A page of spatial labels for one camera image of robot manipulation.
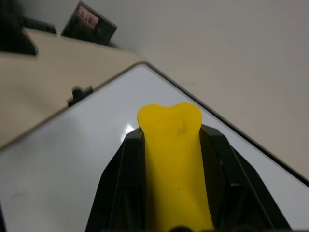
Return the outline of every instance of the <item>black clip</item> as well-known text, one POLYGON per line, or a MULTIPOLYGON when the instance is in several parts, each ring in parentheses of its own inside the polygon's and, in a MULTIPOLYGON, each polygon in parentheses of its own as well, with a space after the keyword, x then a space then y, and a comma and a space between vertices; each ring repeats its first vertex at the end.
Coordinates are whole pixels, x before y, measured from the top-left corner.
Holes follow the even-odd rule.
POLYGON ((73 106, 74 104, 78 103, 79 101, 81 101, 82 99, 84 99, 85 97, 89 96, 92 93, 93 93, 93 89, 91 86, 85 90, 83 90, 80 87, 74 87, 72 89, 73 98, 67 100, 68 107, 73 106))

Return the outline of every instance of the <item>small framed photo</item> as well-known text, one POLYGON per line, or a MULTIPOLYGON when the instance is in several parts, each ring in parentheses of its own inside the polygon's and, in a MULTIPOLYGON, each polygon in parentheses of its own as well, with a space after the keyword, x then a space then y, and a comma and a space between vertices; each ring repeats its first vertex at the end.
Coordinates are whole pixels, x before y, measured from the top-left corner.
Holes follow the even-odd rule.
POLYGON ((61 35, 107 45, 117 26, 83 2, 79 2, 61 35))

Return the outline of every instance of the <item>white table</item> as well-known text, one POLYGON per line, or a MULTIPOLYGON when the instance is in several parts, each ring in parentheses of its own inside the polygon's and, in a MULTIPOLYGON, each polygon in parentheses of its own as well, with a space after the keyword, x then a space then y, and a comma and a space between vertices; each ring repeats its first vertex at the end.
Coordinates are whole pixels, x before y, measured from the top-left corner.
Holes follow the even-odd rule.
MULTIPOLYGON (((140 64, 2 150, 0 201, 8 231, 84 231, 101 174, 125 134, 138 127, 138 110, 184 101, 197 104, 140 64)), ((198 106, 203 124, 219 129, 257 170, 291 227, 308 229, 309 188, 198 106)))

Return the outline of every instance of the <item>white wall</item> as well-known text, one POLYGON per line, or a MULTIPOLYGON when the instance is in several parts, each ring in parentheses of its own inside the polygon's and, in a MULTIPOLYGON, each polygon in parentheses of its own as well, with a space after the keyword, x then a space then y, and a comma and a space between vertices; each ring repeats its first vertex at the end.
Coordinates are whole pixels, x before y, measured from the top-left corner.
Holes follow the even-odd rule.
MULTIPOLYGON (((78 0, 28 0, 61 31, 78 0)), ((141 53, 309 178, 309 1, 85 0, 141 53)))

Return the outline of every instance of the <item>yellow rubber part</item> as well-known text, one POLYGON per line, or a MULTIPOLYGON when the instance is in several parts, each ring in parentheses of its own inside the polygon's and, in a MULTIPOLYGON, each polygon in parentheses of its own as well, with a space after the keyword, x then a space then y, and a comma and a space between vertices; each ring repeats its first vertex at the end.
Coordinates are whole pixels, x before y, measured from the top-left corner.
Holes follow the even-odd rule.
POLYGON ((213 229, 199 141, 199 108, 190 103, 170 108, 147 105, 140 109, 138 122, 145 136, 146 229, 213 229))

